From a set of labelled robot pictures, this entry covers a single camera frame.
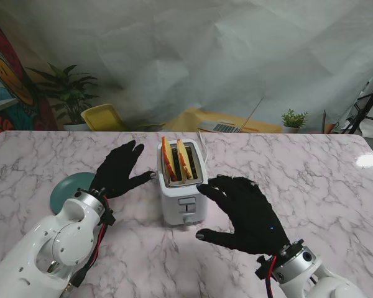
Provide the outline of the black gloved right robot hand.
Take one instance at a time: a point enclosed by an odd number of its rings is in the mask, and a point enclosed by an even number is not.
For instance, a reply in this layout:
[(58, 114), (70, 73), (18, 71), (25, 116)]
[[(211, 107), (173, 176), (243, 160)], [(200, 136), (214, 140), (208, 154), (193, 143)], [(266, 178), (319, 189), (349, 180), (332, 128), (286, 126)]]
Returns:
[(197, 190), (214, 201), (234, 227), (233, 233), (204, 228), (197, 231), (197, 239), (251, 255), (278, 255), (290, 244), (272, 205), (250, 179), (217, 175)]

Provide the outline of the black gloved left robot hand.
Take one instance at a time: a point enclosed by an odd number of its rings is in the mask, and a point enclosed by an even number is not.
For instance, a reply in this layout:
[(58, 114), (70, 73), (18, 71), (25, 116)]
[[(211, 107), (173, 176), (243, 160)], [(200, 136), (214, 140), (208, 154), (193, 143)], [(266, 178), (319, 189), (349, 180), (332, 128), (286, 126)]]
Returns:
[(135, 140), (117, 147), (106, 156), (96, 170), (89, 190), (105, 190), (108, 199), (122, 196), (128, 191), (145, 184), (155, 177), (153, 171), (130, 177), (138, 158), (144, 151), (144, 145), (136, 145)]

